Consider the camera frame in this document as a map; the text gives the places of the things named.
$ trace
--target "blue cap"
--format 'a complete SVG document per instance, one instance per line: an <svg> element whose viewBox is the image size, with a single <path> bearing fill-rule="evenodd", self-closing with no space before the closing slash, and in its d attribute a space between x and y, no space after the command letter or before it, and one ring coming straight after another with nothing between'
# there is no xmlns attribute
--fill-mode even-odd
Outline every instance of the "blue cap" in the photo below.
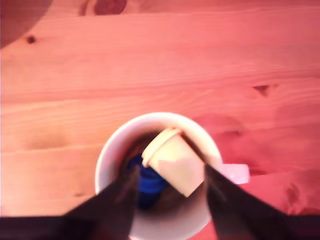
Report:
<svg viewBox="0 0 320 240"><path fill-rule="evenodd" d="M142 161L140 153L130 159L126 169L130 170L134 165L140 166L138 206L141 209L148 209L157 202L161 191L168 186L168 182L151 167L144 167Z"/></svg>

